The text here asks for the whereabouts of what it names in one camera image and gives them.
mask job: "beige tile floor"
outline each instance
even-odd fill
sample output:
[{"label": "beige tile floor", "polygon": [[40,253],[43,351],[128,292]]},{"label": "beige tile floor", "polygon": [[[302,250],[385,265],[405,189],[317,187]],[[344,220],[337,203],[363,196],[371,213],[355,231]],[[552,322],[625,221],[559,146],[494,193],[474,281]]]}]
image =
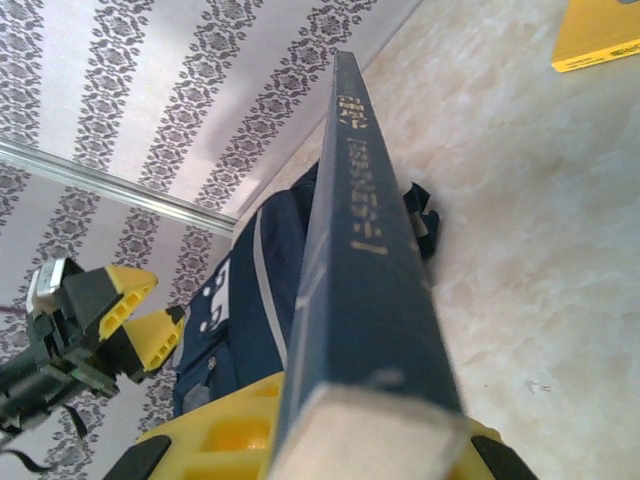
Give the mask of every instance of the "beige tile floor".
[{"label": "beige tile floor", "polygon": [[434,292],[469,415],[541,479],[635,479],[640,55],[556,73],[565,7],[425,2],[365,79],[397,176],[442,213]]}]

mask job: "patterned wallpaper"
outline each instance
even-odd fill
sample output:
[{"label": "patterned wallpaper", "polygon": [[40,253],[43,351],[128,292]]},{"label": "patterned wallpaper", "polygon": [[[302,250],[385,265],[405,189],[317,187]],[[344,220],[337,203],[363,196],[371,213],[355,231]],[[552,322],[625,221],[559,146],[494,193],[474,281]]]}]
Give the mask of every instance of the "patterned wallpaper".
[{"label": "patterned wallpaper", "polygon": [[0,135],[238,218],[420,0],[3,0]]},{"label": "patterned wallpaper", "polygon": [[[24,308],[31,274],[50,257],[70,255],[85,269],[114,263],[153,271],[159,286],[136,315],[187,303],[227,253],[228,238],[162,218],[156,213],[66,187],[0,163],[0,304]],[[0,316],[0,363],[28,345],[25,320]],[[172,372],[135,385],[106,401],[91,394],[72,404],[89,428],[79,447],[60,412],[15,442],[37,461],[67,462],[51,480],[102,478],[127,444],[171,413]],[[31,478],[10,457],[0,457],[0,477]]]}]

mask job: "black strap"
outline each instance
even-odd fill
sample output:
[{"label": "black strap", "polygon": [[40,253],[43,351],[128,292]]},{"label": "black strap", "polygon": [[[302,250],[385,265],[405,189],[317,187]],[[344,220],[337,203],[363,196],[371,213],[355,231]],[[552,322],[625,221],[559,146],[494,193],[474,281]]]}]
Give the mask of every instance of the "black strap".
[{"label": "black strap", "polygon": [[[82,440],[88,433],[87,426],[82,421],[82,417],[80,416],[80,414],[77,412],[75,408],[69,405],[62,405],[62,408],[64,408],[69,414],[69,416],[71,417],[71,421],[73,423],[74,428],[76,429],[78,438]],[[13,450],[13,449],[0,450],[0,455],[4,455],[4,454],[9,454],[17,457],[18,460],[22,462],[22,465],[24,465],[24,468],[29,470],[31,473],[47,473],[47,472],[50,472],[51,470],[54,470],[58,466],[57,464],[49,465],[49,466],[38,465],[36,462],[31,460],[31,457],[29,457],[29,455],[27,455],[24,452],[21,452],[20,450]]]}]

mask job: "yellow box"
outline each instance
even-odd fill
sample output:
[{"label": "yellow box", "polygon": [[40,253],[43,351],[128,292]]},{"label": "yellow box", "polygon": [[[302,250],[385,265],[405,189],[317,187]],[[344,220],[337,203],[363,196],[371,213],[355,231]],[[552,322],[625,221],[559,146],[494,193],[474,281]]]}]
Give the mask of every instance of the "yellow box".
[{"label": "yellow box", "polygon": [[551,64],[569,72],[640,53],[640,0],[570,0]]}]

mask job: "dark blue book spine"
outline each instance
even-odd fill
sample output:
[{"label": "dark blue book spine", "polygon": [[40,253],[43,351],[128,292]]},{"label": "dark blue book spine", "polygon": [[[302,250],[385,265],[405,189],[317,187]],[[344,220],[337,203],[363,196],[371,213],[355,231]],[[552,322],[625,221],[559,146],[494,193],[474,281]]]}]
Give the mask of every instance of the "dark blue book spine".
[{"label": "dark blue book spine", "polygon": [[362,75],[338,52],[276,452],[318,386],[461,404]]}]

